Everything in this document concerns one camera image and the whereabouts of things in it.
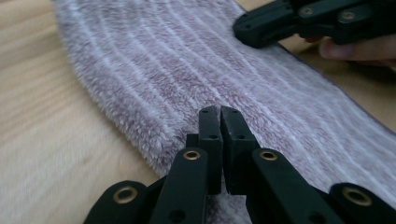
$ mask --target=wooden table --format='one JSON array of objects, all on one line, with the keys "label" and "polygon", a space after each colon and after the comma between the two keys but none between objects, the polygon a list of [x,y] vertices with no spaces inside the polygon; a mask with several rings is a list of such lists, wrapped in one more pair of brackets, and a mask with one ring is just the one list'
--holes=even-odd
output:
[{"label": "wooden table", "polygon": [[[322,60],[299,41],[284,44],[396,130],[391,70]],[[79,84],[51,2],[0,0],[0,223],[81,223],[124,179],[158,176]]]}]

